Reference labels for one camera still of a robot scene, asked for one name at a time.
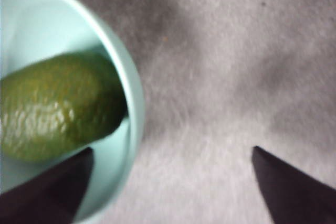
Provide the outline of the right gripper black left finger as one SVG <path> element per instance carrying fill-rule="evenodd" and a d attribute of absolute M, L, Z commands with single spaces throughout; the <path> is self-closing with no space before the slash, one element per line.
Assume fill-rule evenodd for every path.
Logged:
<path fill-rule="evenodd" d="M 1 223 L 72 223 L 94 165 L 86 148 L 1 194 Z"/>

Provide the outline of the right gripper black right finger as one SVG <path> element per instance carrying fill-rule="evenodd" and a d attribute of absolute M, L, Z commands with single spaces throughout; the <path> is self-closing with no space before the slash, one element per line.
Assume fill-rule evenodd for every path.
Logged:
<path fill-rule="evenodd" d="M 335 189 L 259 146 L 251 162 L 274 223 L 335 223 Z"/>

